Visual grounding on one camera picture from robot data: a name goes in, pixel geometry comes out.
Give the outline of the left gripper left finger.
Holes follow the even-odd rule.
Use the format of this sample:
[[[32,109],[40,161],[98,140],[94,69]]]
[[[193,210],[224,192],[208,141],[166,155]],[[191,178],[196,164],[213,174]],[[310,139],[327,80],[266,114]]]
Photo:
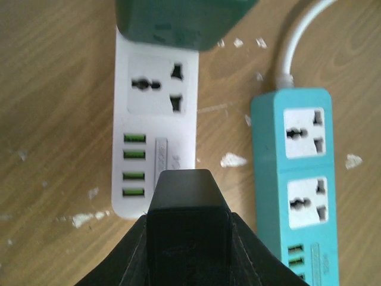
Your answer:
[[[129,229],[110,254],[77,285],[148,285],[146,215]]]

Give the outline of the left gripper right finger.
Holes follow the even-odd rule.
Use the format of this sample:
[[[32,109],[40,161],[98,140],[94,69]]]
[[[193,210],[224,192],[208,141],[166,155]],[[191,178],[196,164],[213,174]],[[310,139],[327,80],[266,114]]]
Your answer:
[[[232,213],[230,285],[306,284],[268,250],[237,213]]]

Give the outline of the dark green cube socket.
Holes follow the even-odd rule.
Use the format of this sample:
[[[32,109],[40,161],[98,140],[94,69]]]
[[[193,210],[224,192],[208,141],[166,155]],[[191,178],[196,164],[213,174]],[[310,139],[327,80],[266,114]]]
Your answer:
[[[217,45],[257,1],[119,0],[115,15],[128,40],[207,51]]]

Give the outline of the black charger with cable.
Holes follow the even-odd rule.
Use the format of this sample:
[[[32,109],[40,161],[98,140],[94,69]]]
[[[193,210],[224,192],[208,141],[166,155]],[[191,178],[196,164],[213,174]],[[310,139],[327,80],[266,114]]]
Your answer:
[[[151,285],[228,285],[232,213],[207,169],[163,171],[146,217]]]

